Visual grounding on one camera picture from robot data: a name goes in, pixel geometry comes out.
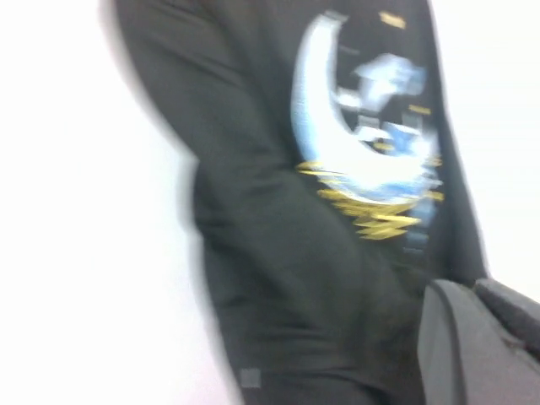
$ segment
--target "yellow graphic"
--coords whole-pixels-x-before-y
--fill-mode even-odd
[[[410,105],[408,107],[410,111],[417,112],[419,114],[423,114],[425,116],[431,115],[431,109],[427,107],[420,107],[419,105]]]
[[[385,24],[391,25],[392,27],[399,28],[401,30],[405,30],[407,27],[407,22],[403,17],[400,17],[399,15],[388,13],[387,11],[381,11],[379,13],[381,16],[381,21]]]
[[[304,162],[298,165],[299,173],[317,176],[323,184],[339,183],[339,173],[319,170],[321,165],[317,162]],[[353,200],[343,192],[325,188],[319,190],[319,196],[332,202],[332,205],[344,215],[354,217],[354,225],[359,227],[358,234],[363,239],[384,240],[407,232],[407,227],[418,224],[420,219],[408,217],[406,213],[416,203],[400,205],[380,205],[369,202]],[[442,201],[442,192],[428,192],[427,197],[435,201]]]

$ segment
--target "sleeve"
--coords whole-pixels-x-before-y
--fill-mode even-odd
[[[342,334],[360,305],[358,241],[309,191],[226,34],[189,0],[116,0],[132,64],[198,157],[247,249],[303,316]]]

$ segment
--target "graphic print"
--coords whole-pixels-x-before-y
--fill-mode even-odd
[[[430,193],[440,184],[436,131],[422,116],[412,126],[359,119],[351,129],[343,110],[378,116],[392,97],[420,95],[426,72],[384,54],[354,69],[357,89],[339,88],[338,37],[346,20],[336,13],[317,17],[300,46],[292,94],[294,133],[305,159],[299,170],[327,186],[320,194],[356,217],[363,237],[385,239],[410,225],[426,226],[433,216],[433,198],[441,198]]]

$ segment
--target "dark fabric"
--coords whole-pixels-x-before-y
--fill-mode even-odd
[[[406,405],[359,385],[348,374],[346,370],[262,372],[261,386],[244,388],[241,394],[245,405]]]
[[[418,357],[427,403],[540,403],[540,364],[462,285],[427,288]]]
[[[376,2],[342,2],[352,21],[343,43],[362,41],[366,49],[354,58],[365,63],[387,51],[407,53],[432,78],[420,99],[439,127],[446,192],[425,252],[412,263],[401,254],[400,237],[360,239],[354,219],[321,198],[320,182],[296,170],[303,160],[291,124],[295,59],[310,22],[333,2],[115,4],[149,98],[198,158],[194,218],[225,346],[241,343],[250,367],[347,366],[365,386],[421,392],[415,348],[425,285],[432,278],[470,284],[483,273],[424,0],[384,2],[415,23],[404,32],[381,28]],[[348,55],[340,51],[343,83],[359,62]],[[397,119],[409,102],[395,100],[387,119]]]
[[[478,280],[474,292],[505,326],[540,360],[540,304],[495,280]]]

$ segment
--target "blue graphic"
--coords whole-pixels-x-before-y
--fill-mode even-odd
[[[354,69],[357,89],[339,88],[338,37],[346,20],[336,13],[317,17],[300,46],[291,105],[300,152],[316,162],[321,180],[334,190],[362,203],[414,203],[415,218],[425,226],[435,211],[425,196],[438,183],[432,167],[438,155],[435,130],[421,120],[418,127],[383,122],[351,130],[342,109],[377,116],[392,97],[420,95],[426,71],[406,58],[383,54]],[[384,152],[370,146],[381,140]]]

